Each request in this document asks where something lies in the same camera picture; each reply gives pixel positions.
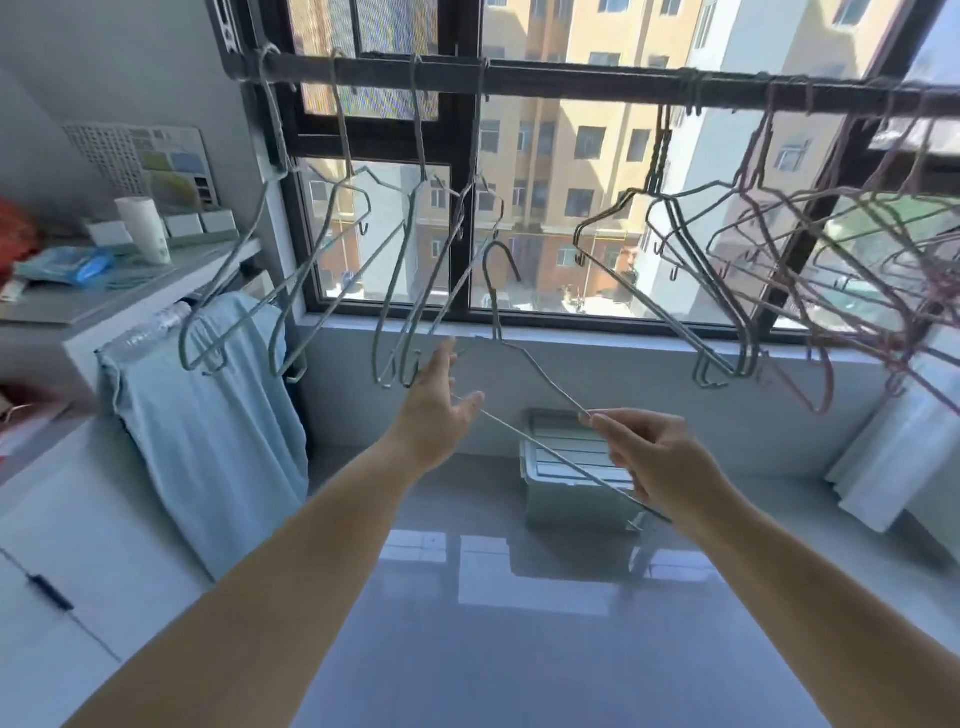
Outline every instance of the small white box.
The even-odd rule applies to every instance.
[[[132,245],[133,238],[127,232],[122,220],[110,220],[105,223],[84,223],[86,231],[94,245],[109,248],[114,245]]]
[[[187,235],[203,235],[204,226],[200,224],[200,215],[189,212],[185,215],[170,215],[163,218],[170,231],[170,237],[186,237]]]
[[[209,212],[201,212],[200,215],[204,219],[204,228],[207,232],[227,232],[237,229],[232,210],[214,209]]]

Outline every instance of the blue package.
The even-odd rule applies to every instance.
[[[113,265],[113,254],[104,248],[61,246],[40,251],[29,260],[14,263],[13,274],[27,280],[85,285]]]

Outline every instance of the paper towel roll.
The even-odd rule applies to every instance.
[[[149,197],[121,197],[116,201],[120,219],[127,226],[133,243],[154,265],[170,262],[167,248],[167,229],[156,211],[156,204]]]

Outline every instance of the white cabinet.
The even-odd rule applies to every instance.
[[[60,725],[116,669],[111,652],[129,659],[211,585],[130,436],[108,417],[0,486],[0,547],[42,574],[108,648],[0,557],[0,716],[18,728]],[[24,719],[7,721],[20,710]]]
[[[118,668],[106,650],[0,557],[0,716],[57,728]]]

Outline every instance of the forearm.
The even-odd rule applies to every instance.
[[[832,725],[960,716],[960,661],[746,501],[698,541]]]
[[[389,440],[364,451],[69,726],[289,725],[419,476]]]

